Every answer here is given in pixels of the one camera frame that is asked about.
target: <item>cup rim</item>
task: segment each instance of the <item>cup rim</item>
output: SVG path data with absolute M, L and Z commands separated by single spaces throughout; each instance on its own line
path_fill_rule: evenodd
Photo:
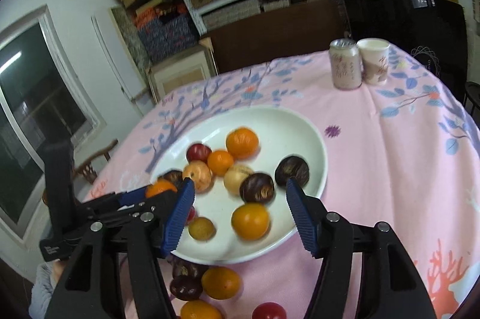
M 363 45 L 362 43 L 368 42 L 368 41 L 372 41 L 372 40 L 386 43 L 386 46 L 385 46 L 385 47 L 369 47 L 369 48 L 361 47 L 361 46 Z M 380 39 L 380 38 L 365 38 L 365 39 L 360 39 L 360 40 L 357 42 L 357 47 L 358 47 L 359 49 L 367 49 L 367 50 L 370 50 L 370 51 L 382 51 L 382 50 L 386 50 L 387 48 L 390 47 L 390 42 L 389 42 L 388 40 Z

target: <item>white paper cup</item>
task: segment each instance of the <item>white paper cup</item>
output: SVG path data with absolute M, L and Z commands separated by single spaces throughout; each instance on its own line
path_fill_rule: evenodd
M 387 40 L 368 38 L 357 42 L 363 61 L 363 80 L 371 85 L 385 85 L 388 72 Z

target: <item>tablecloth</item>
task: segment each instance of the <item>tablecloth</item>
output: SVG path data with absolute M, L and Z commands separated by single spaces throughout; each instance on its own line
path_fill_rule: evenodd
M 480 133 L 451 92 L 392 47 L 385 86 L 333 87 L 328 52 L 276 59 L 171 92 L 130 133 L 87 198 L 136 189 L 172 142 L 213 115 L 240 106 L 283 106 L 324 134 L 329 160 L 322 201 L 352 223 L 387 221 L 414 260 L 438 318 L 446 319 L 480 274 Z M 354 317 L 360 279 L 354 256 L 345 318 Z M 226 319 L 250 319 L 263 302 L 303 318 L 320 261 L 298 234 L 272 252 L 232 265 L 242 295 L 214 304 Z M 128 265 L 122 276 L 128 279 Z M 164 272 L 170 281 L 169 270 Z M 136 317 L 124 289 L 128 319 Z M 174 299 L 178 310 L 183 304 Z

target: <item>can lid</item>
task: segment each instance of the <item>can lid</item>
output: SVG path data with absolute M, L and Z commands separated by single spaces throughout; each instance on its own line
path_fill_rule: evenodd
M 336 40 L 333 40 L 332 43 L 330 43 L 330 47 L 344 48 L 344 47 L 350 47 L 355 44 L 357 43 L 355 42 L 355 40 L 352 40 L 352 39 L 336 39 Z

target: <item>silver bolt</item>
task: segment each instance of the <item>silver bolt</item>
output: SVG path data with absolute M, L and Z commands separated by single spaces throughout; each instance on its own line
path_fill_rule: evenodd
M 153 219 L 153 214 L 151 212 L 145 212 L 140 216 L 140 220 L 143 222 L 149 222 Z
M 382 231 L 384 233 L 390 231 L 390 225 L 387 222 L 379 222 L 377 224 L 377 227 L 380 231 Z
M 330 222 L 337 222 L 340 220 L 340 215 L 336 212 L 329 212 L 327 213 L 327 220 Z
M 92 225 L 90 226 L 90 229 L 93 232 L 97 232 L 97 231 L 100 231 L 102 227 L 103 227 L 103 224 L 101 222 L 95 222 L 95 223 L 92 223 Z

